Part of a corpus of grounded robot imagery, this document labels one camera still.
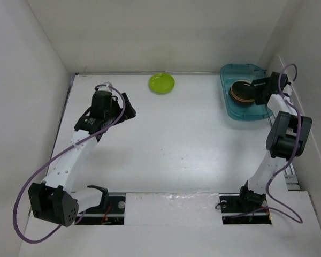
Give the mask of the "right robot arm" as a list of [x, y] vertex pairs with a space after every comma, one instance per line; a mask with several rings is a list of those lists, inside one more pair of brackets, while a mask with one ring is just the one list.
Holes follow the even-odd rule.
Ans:
[[284, 92], [290, 85], [286, 74], [272, 72], [267, 78], [254, 80], [252, 85], [255, 87], [255, 103], [267, 105], [275, 121], [267, 136], [263, 161], [236, 198], [236, 204], [245, 212], [262, 205], [270, 195], [270, 182], [303, 153], [312, 126], [312, 119], [301, 115], [291, 103], [290, 92]]

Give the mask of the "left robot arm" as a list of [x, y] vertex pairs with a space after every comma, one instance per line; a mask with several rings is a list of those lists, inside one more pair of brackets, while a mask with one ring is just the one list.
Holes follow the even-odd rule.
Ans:
[[88, 209], [100, 213], [108, 208], [107, 189], [88, 185], [76, 192], [73, 185], [89, 153], [108, 128], [135, 117], [127, 94], [121, 93], [120, 97], [122, 106], [110, 91], [97, 90], [93, 94], [91, 106], [74, 126], [70, 150], [57, 158], [53, 170], [40, 183], [32, 183], [28, 189], [35, 218], [68, 227], [78, 213]]

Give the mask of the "cream plate small flowers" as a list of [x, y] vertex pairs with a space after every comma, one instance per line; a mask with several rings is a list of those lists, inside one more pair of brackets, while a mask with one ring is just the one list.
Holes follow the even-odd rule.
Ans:
[[255, 102], [254, 99], [242, 99], [242, 98], [239, 98], [236, 95], [232, 94], [231, 92], [229, 92], [229, 96], [231, 97], [231, 99], [233, 101], [235, 101], [236, 103], [239, 103], [239, 104], [253, 104]]

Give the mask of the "green plate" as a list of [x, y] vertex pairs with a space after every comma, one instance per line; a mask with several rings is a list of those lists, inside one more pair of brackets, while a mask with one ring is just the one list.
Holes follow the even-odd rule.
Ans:
[[148, 86], [157, 94], [167, 94], [174, 89], [175, 79], [168, 73], [158, 73], [149, 79]]

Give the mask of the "black plate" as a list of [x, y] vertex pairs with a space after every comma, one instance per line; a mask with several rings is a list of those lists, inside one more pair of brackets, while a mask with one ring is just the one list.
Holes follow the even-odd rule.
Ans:
[[255, 99], [255, 86], [249, 81], [237, 80], [232, 84], [229, 92], [242, 99]]

